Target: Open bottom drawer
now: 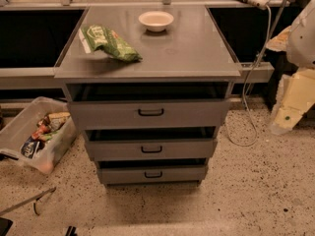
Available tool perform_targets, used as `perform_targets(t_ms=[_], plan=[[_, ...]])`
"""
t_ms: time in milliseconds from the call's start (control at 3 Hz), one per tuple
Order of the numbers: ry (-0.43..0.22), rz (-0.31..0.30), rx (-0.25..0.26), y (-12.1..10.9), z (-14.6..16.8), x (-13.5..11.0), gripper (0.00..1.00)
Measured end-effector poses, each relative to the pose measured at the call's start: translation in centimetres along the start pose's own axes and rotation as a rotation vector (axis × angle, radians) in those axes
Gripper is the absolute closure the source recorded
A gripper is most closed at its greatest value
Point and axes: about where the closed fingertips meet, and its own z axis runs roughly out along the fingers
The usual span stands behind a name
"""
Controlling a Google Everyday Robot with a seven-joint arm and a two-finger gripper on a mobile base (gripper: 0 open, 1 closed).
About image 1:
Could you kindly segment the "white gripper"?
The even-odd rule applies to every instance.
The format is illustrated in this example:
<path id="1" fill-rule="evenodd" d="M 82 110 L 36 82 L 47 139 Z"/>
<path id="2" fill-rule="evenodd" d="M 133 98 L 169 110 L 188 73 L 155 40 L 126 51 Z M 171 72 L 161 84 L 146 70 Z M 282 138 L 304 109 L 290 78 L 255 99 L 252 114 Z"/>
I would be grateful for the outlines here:
<path id="1" fill-rule="evenodd" d="M 283 75 L 278 86 L 271 118 L 272 131 L 291 131 L 315 104 L 315 70 L 299 68 Z"/>

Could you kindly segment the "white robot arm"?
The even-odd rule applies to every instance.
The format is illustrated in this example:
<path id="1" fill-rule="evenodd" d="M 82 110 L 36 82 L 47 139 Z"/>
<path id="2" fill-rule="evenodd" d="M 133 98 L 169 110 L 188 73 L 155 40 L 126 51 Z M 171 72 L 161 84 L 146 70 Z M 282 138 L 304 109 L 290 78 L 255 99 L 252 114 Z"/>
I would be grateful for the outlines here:
<path id="1" fill-rule="evenodd" d="M 309 1 L 290 27 L 269 40 L 267 48 L 285 51 L 287 61 L 298 67 L 277 94 L 270 129 L 281 135 L 291 131 L 315 104 L 315 0 Z"/>

